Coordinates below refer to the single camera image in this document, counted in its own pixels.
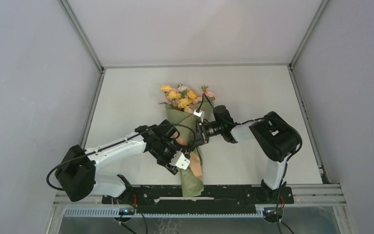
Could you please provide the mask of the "yellow flower stem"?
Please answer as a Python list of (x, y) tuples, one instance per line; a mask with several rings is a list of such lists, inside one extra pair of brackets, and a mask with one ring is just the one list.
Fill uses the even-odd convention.
[(160, 90), (165, 95), (167, 100), (161, 104), (166, 105), (170, 109), (190, 112), (191, 107), (194, 105), (193, 99), (196, 98), (194, 90), (190, 88), (188, 92), (180, 93), (178, 92), (177, 87), (174, 88), (170, 85), (161, 86)]

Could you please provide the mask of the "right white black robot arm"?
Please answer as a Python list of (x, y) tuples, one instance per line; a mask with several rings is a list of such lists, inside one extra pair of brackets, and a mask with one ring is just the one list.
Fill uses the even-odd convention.
[(266, 202), (276, 202), (285, 186), (288, 161), (302, 146), (298, 131), (274, 111), (243, 123), (235, 122), (224, 105), (214, 107), (213, 114), (214, 121), (196, 124), (195, 135), (188, 146), (197, 148), (218, 135), (232, 144), (256, 140), (268, 158), (266, 173), (261, 183), (262, 197)]

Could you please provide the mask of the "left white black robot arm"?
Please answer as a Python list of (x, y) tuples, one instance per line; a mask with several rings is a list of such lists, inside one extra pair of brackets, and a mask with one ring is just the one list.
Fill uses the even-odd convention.
[(129, 135), (111, 143), (83, 149), (72, 146), (62, 162), (47, 175), (47, 184), (58, 191), (64, 191), (71, 202), (77, 202), (89, 195), (115, 197), (121, 203), (132, 199), (133, 191), (122, 175), (102, 175), (106, 166), (130, 156), (148, 152), (158, 165), (173, 175), (186, 170), (190, 156), (186, 146), (177, 142), (180, 132), (178, 124), (163, 120), (158, 125), (142, 125)]

